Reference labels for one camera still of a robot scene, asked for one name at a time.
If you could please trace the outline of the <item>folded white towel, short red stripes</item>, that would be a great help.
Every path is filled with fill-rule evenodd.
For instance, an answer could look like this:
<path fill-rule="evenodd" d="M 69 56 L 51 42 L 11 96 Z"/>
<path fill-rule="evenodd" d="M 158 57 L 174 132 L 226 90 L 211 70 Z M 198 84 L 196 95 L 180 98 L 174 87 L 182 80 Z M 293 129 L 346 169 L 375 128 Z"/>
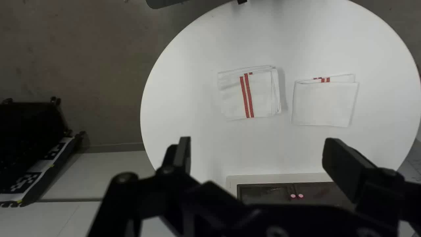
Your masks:
<path fill-rule="evenodd" d="M 297 80 L 291 121 L 296 125 L 348 127 L 358 89 L 355 74 Z"/>

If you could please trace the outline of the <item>black box with checkered strip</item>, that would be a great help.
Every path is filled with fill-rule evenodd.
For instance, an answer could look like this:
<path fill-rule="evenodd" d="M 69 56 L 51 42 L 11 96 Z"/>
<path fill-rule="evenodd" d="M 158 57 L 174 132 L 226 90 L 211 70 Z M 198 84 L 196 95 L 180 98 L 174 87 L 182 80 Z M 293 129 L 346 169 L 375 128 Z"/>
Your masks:
<path fill-rule="evenodd" d="M 39 201 L 81 146 L 86 132 L 68 127 L 60 104 L 0 102 L 0 208 Z"/>

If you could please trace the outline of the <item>white device with dark panel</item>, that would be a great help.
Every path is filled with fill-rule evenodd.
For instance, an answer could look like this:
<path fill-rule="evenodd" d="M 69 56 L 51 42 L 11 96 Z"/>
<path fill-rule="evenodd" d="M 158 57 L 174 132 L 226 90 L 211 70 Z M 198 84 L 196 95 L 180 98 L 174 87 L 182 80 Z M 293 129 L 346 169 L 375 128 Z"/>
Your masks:
<path fill-rule="evenodd" d="M 234 175 L 226 189 L 246 204 L 329 205 L 353 210 L 353 204 L 326 173 Z"/>

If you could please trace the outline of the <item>folded white towel, long red stripes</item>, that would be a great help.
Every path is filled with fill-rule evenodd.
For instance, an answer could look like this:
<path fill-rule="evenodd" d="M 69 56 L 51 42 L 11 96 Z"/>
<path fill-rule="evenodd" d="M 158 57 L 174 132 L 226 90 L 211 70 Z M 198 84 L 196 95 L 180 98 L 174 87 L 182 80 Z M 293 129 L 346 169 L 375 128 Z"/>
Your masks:
<path fill-rule="evenodd" d="M 281 112 L 278 70 L 251 66 L 217 74 L 221 112 L 227 120 L 270 117 Z"/>

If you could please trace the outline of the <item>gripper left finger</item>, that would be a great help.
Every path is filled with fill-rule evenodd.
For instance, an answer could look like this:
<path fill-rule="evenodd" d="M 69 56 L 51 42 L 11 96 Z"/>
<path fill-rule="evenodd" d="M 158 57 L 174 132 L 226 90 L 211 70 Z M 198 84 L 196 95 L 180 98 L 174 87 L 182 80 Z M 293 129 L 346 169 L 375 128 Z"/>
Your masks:
<path fill-rule="evenodd" d="M 214 182 L 200 184 L 190 176 L 190 144 L 182 137 L 169 146 L 152 177 L 114 176 L 88 237 L 141 237 L 143 221 L 153 217 L 176 237 L 240 237 L 244 204 Z"/>

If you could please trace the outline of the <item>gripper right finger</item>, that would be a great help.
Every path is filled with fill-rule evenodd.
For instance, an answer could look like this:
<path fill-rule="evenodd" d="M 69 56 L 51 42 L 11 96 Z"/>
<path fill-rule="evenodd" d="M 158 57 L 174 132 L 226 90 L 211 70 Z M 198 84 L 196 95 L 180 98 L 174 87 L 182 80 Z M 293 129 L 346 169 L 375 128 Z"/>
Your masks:
<path fill-rule="evenodd" d="M 421 184 L 380 168 L 338 138 L 326 138 L 322 167 L 350 202 L 356 232 L 398 232 L 401 221 L 421 232 Z"/>

